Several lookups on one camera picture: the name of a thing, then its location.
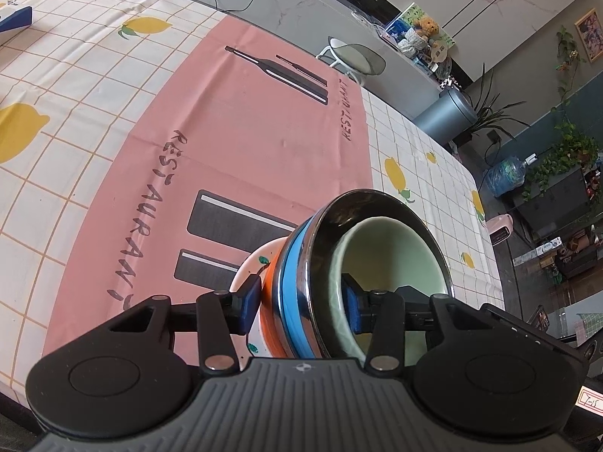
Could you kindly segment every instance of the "gray trash can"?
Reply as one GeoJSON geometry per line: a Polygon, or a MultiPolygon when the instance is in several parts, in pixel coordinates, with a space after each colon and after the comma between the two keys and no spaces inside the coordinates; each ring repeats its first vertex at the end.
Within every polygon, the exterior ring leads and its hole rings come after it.
{"type": "Polygon", "coordinates": [[[413,122],[438,144],[444,145],[477,120],[477,114],[463,94],[457,89],[446,87],[439,94],[439,99],[413,122]]]}

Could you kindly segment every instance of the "white plate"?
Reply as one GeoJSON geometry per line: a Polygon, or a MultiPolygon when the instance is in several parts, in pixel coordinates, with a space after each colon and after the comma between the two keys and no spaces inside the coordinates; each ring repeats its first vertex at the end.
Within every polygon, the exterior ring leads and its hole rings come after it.
{"type": "MultiPolygon", "coordinates": [[[[259,273],[263,284],[266,268],[268,268],[269,263],[275,261],[274,255],[280,252],[280,249],[285,244],[285,240],[286,237],[269,241],[249,255],[236,271],[236,275],[230,284],[230,291],[236,292],[245,279],[252,273],[259,273]]],[[[249,356],[272,357],[263,338],[259,311],[256,314],[255,320],[253,320],[249,334],[246,337],[233,336],[233,342],[239,355],[241,368],[245,368],[249,356]]]]}

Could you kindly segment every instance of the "orange bowl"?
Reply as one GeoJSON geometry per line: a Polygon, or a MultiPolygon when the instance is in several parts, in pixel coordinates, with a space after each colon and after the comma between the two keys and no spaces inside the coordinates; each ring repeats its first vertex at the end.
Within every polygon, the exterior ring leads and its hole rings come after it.
{"type": "Polygon", "coordinates": [[[276,327],[274,326],[274,317],[272,315],[272,279],[274,277],[274,267],[276,260],[278,260],[280,250],[274,254],[272,263],[266,269],[266,277],[264,278],[264,284],[262,287],[262,303],[260,304],[260,328],[262,329],[262,335],[266,346],[276,359],[286,359],[287,354],[280,344],[279,337],[276,334],[276,327]]]}

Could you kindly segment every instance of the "green leaves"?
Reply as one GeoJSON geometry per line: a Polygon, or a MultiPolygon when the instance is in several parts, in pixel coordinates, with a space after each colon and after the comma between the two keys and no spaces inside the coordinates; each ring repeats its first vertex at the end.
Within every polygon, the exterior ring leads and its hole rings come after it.
{"type": "Polygon", "coordinates": [[[405,188],[404,190],[398,191],[398,193],[402,196],[404,200],[408,203],[414,203],[414,200],[411,200],[411,191],[409,188],[405,188]]]}
{"type": "Polygon", "coordinates": [[[525,201],[530,200],[534,184],[538,185],[542,194],[547,191],[551,176],[569,172],[575,166],[590,166],[599,154],[597,141],[578,131],[576,125],[569,120],[562,121],[555,126],[555,129],[562,133],[560,140],[526,172],[522,194],[525,201]]]}
{"type": "Polygon", "coordinates": [[[125,24],[121,26],[121,28],[118,30],[118,32],[117,32],[117,33],[118,33],[118,35],[119,35],[120,37],[123,37],[123,38],[124,38],[124,39],[126,39],[126,40],[128,40],[128,38],[127,38],[127,37],[126,37],[124,34],[126,34],[126,35],[135,35],[135,36],[138,36],[138,34],[137,34],[137,33],[135,33],[135,32],[134,32],[134,31],[133,31],[131,28],[126,27],[126,25],[125,25],[125,24]]]}
{"type": "Polygon", "coordinates": [[[467,132],[471,134],[476,134],[477,131],[485,128],[497,129],[505,134],[507,137],[511,139],[515,139],[515,137],[508,132],[504,127],[499,125],[499,122],[504,120],[511,120],[513,122],[520,123],[526,127],[529,127],[530,124],[523,122],[519,119],[515,119],[505,112],[505,110],[517,107],[518,105],[523,105],[525,101],[514,102],[512,104],[507,104],[499,109],[496,108],[496,101],[500,97],[500,93],[497,93],[492,98],[490,98],[490,93],[492,91],[492,81],[494,80],[494,72],[490,73],[490,83],[488,84],[488,90],[484,96],[484,86],[485,86],[485,63],[482,65],[482,79],[479,84],[479,99],[474,105],[473,109],[478,117],[477,122],[467,129],[467,132]]]}
{"type": "Polygon", "coordinates": [[[574,78],[578,71],[578,66],[580,63],[586,62],[586,60],[580,56],[574,36],[564,26],[561,26],[560,31],[557,32],[557,41],[557,55],[562,60],[561,64],[556,66],[556,70],[560,72],[560,85],[557,87],[557,93],[559,93],[562,107],[553,107],[551,108],[551,112],[561,112],[563,119],[567,121],[566,106],[570,104],[570,101],[566,100],[566,97],[574,88],[574,78]]]}

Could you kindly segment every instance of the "dining table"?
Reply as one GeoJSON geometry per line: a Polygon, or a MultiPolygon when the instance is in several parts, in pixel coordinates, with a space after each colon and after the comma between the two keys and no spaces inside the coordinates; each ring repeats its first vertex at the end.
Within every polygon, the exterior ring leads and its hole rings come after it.
{"type": "MultiPolygon", "coordinates": [[[[467,169],[313,55],[192,0],[4,5],[32,24],[0,46],[3,394],[28,406],[41,356],[151,295],[228,289],[356,188],[424,222],[454,297],[504,308],[467,169]]],[[[174,350],[194,364],[194,347],[174,350]]]]}

